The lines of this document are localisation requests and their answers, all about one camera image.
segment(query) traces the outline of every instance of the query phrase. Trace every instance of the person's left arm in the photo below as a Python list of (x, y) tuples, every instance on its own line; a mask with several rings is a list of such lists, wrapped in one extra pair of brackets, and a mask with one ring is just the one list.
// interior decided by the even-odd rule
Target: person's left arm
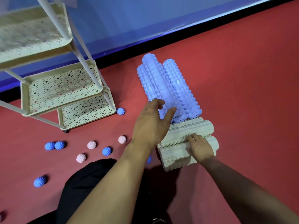
[(141, 177), (151, 150), (165, 137), (176, 108), (164, 119), (165, 101), (149, 101), (137, 118), (131, 143), (110, 171), (78, 207), (67, 224), (131, 223)]

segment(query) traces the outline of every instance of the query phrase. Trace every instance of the person's left hand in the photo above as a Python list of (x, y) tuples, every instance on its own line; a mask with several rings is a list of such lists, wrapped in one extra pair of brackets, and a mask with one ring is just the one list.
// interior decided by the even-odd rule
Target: person's left hand
[(172, 107), (164, 119), (160, 119), (158, 109), (162, 109), (163, 104), (165, 101), (157, 98), (147, 102), (135, 123), (132, 142), (145, 144), (152, 150), (163, 140), (176, 112), (176, 108)]

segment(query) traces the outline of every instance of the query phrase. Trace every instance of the perforated shelf tray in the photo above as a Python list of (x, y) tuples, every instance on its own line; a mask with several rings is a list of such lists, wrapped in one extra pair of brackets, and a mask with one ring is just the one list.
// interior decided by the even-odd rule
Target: perforated shelf tray
[[(110, 89), (104, 87), (103, 92), (108, 95), (110, 101), (115, 106)], [(59, 124), (66, 127), (64, 130), (110, 116), (116, 112), (116, 110), (111, 109), (103, 95), (76, 102), (57, 111)]]
[(65, 5), (52, 3), (70, 39), (65, 40), (41, 6), (0, 16), (0, 70), (72, 51), (73, 40)]
[[(89, 60), (87, 64), (102, 84), (96, 64)], [(27, 76), (25, 79), (31, 85), (21, 83), (21, 107), (28, 112), (24, 116), (40, 115), (101, 93), (81, 63)]]

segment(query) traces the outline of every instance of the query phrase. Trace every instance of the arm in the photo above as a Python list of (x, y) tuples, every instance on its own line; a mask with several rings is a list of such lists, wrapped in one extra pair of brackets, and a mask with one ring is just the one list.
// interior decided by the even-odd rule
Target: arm
[(176, 108), (164, 119), (165, 101), (149, 101), (137, 118), (131, 143), (110, 171), (78, 207), (67, 224), (131, 223), (141, 177), (151, 150), (165, 137)]
[(193, 157), (209, 172), (226, 202), (242, 224), (299, 223), (299, 217), (286, 205), (252, 180), (217, 160), (206, 139), (188, 136)]

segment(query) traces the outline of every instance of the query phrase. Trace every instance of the pink spiky ball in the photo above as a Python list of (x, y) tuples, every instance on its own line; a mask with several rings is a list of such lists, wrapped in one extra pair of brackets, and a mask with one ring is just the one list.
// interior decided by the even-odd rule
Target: pink spiky ball
[(127, 137), (122, 135), (118, 138), (118, 142), (124, 144), (127, 141)]
[(77, 155), (76, 160), (77, 160), (78, 163), (83, 163), (86, 160), (86, 155), (83, 154), (83, 153), (79, 154), (79, 155)]
[(87, 147), (89, 149), (95, 149), (96, 146), (97, 146), (97, 143), (95, 141), (88, 142), (88, 144), (87, 144)]

